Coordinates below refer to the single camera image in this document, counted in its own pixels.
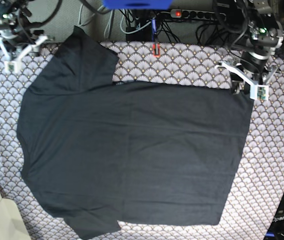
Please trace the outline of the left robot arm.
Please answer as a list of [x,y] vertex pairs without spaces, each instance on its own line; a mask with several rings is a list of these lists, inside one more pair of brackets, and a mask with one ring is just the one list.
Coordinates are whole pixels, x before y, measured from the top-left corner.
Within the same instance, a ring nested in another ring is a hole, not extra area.
[[284,30],[267,0],[214,0],[214,14],[235,39],[227,45],[232,59],[217,66],[230,73],[231,92],[241,91],[254,100],[265,100],[278,67],[267,66],[282,46]]

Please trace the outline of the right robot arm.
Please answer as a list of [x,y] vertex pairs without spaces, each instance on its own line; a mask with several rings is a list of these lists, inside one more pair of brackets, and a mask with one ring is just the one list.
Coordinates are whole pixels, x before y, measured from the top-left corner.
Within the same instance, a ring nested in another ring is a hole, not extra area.
[[28,0],[0,0],[0,47],[10,60],[44,34],[31,28],[28,4]]

